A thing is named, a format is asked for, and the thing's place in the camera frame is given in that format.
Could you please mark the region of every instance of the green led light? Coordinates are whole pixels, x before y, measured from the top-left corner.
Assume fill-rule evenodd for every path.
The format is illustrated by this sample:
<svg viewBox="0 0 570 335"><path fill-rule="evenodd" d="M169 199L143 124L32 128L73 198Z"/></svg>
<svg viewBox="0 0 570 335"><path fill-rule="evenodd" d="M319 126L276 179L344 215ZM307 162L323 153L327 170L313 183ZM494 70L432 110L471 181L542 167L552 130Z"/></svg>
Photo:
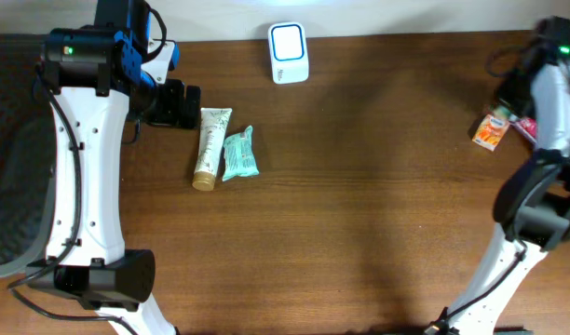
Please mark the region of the green led light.
<svg viewBox="0 0 570 335"><path fill-rule="evenodd" d="M570 47L560 47L561 52L565 55L570 54Z"/></svg>

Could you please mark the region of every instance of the juice box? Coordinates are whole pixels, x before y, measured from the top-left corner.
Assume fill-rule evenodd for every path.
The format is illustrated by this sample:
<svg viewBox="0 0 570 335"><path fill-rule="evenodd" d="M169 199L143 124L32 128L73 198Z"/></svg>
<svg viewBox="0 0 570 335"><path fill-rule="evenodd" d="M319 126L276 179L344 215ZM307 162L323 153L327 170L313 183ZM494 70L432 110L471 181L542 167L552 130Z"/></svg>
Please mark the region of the juice box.
<svg viewBox="0 0 570 335"><path fill-rule="evenodd" d="M490 114L483 118L478 130L473 136L473 141L480 144L482 147L493 151L500 139L505 135L509 129L510 122L502 118L494 117Z"/></svg>

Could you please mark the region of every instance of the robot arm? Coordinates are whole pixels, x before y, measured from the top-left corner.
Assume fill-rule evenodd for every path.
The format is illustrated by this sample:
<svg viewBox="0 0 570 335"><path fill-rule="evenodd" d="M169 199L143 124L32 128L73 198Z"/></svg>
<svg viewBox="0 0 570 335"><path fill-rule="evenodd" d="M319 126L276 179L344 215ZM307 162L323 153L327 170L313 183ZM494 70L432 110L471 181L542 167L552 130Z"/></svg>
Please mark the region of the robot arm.
<svg viewBox="0 0 570 335"><path fill-rule="evenodd" d="M149 40L155 16L162 39ZM118 208L119 152L125 122L193 128L200 90L166 79L179 59L175 42L144 0L101 0L95 23L55 29L37 77L54 110L56 199L46 258L10 284L28 307L59 320L110 321L120 334L178 333L152 289L155 257L125 249ZM78 301L99 316L54 315L21 296L29 287Z"/></svg>
<svg viewBox="0 0 570 335"><path fill-rule="evenodd" d="M536 119L536 149L498 194L494 236L467 290L425 334L492 334L529 271L570 239L570 60L561 55L565 51L570 52L570 20L543 21L519 68L497 91L501 103ZM549 192L553 184L569 195Z"/></svg>

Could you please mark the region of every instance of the gray mesh chair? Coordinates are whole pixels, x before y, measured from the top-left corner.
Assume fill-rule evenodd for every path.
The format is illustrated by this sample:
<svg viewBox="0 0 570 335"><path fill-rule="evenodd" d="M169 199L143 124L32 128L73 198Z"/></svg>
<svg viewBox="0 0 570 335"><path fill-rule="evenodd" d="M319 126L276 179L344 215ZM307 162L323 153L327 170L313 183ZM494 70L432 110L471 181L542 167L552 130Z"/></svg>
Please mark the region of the gray mesh chair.
<svg viewBox="0 0 570 335"><path fill-rule="evenodd" d="M55 126L31 92L40 40L0 36L0 277L42 257L51 229Z"/></svg>

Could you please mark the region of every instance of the wooden table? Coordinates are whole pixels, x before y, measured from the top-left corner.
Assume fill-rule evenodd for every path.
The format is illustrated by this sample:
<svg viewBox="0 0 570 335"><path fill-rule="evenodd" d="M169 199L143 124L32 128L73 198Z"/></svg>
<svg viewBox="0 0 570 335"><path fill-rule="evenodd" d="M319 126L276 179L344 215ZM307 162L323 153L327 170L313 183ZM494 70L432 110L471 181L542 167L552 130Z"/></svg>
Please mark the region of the wooden table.
<svg viewBox="0 0 570 335"><path fill-rule="evenodd" d="M482 68L487 55L527 36L310 39L309 79L289 86L273 84L265 41L180 44L172 76L201 86L204 106L232 107L229 133L254 126L261 175L194 190L196 131L145 127L122 149L122 230L128 248L156 254L165 317L186 334L334 334L435 319L468 284L496 192L530 154L514 130L493 154L468 137L499 84ZM113 333L36 315L5 292L8 281L2 335ZM529 275L498 325L570 334L570 243Z"/></svg>

